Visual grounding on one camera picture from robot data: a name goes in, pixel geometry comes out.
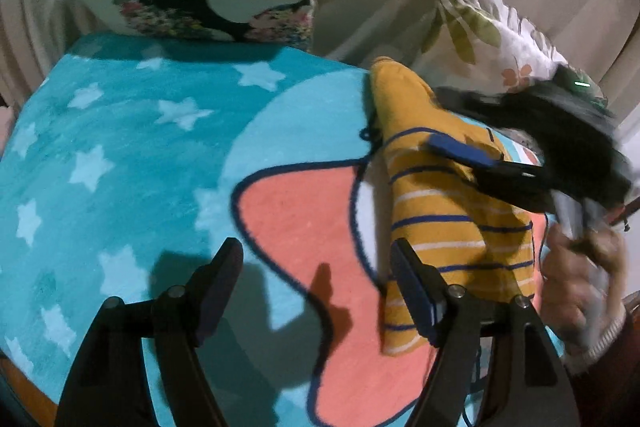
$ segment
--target floral pattern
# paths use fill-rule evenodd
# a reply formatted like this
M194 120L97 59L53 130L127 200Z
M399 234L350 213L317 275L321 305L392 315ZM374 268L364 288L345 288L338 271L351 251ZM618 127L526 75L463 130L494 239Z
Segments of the floral pattern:
M265 10L249 21L252 29L245 38L253 42L279 42L292 48L309 49L316 4L316 0L309 0L307 6L297 9L276 6Z
M114 0L127 26L148 37L180 39L209 39L233 41L226 32L207 28L187 11L160 9L140 0ZM314 12L317 1L308 0L302 6L276 6L249 20L250 29L244 34L248 42L277 42L308 51L312 42Z
M529 78L529 75L531 75L533 71L531 66L529 64L525 64L523 67L519 68L518 59L513 57L513 60L516 62L516 68L514 70L507 68L502 72L502 84L507 88L507 92L523 90L531 83L531 79Z
M471 30L472 38L462 22ZM475 10L460 0L438 0L431 28L422 44L423 53L429 51L438 41L440 29L445 23L456 54L466 64L476 63L472 39L500 48L502 36L488 14Z

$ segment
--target black silhouette print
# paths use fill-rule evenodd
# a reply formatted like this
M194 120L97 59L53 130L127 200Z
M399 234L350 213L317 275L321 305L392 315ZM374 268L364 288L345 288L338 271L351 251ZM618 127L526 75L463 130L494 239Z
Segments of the black silhouette print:
M207 0L114 0L127 26L152 37L280 42L305 49L315 0L270 8L245 23L217 14Z

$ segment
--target floor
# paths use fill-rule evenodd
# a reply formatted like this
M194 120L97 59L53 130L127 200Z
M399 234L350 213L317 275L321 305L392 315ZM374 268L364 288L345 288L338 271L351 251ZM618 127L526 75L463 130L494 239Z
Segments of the floor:
M10 360L0 357L0 371L33 419L42 427L53 427L58 406L27 380Z

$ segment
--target white cuff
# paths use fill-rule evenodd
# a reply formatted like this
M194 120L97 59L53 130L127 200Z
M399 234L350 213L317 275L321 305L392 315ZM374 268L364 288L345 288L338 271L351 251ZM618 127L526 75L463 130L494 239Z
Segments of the white cuff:
M588 351L578 355L569 355L565 352L563 357L564 367L570 375L580 375L588 370L607 352L611 344L616 340L622 331L626 321L626 308L620 303L620 309L616 317L611 321L609 327L604 330L598 342Z

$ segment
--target beige curtain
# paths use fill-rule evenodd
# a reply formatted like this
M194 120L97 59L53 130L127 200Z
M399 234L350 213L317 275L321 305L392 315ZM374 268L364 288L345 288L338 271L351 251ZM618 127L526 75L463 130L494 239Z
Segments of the beige curtain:
M640 33L631 37L604 75L600 86L609 99L609 108L613 113L621 121L630 117L640 103ZM640 124L635 122L635 126L640 127Z
M22 107L81 35L99 28L78 0L0 0L0 95Z

